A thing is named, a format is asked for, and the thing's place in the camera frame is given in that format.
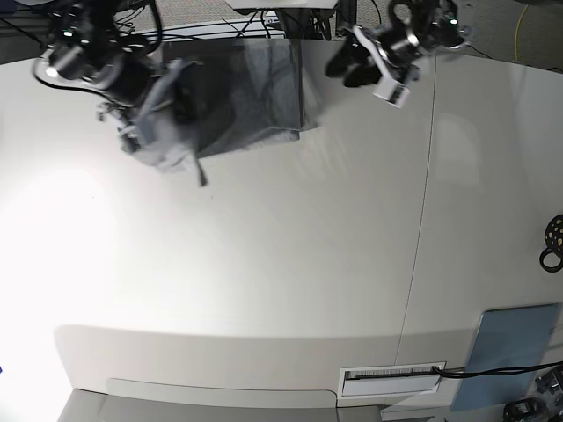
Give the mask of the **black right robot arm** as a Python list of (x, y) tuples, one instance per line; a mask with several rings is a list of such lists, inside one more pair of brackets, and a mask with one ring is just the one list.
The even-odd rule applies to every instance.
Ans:
[(154, 37), (119, 29), (119, 1), (68, 1), (55, 9), (48, 48), (38, 60), (47, 75), (40, 83), (102, 98), (98, 117), (113, 121), (129, 154), (193, 154), (197, 113), (182, 81), (191, 64), (156, 58), (164, 41), (156, 2), (128, 5), (150, 10)]

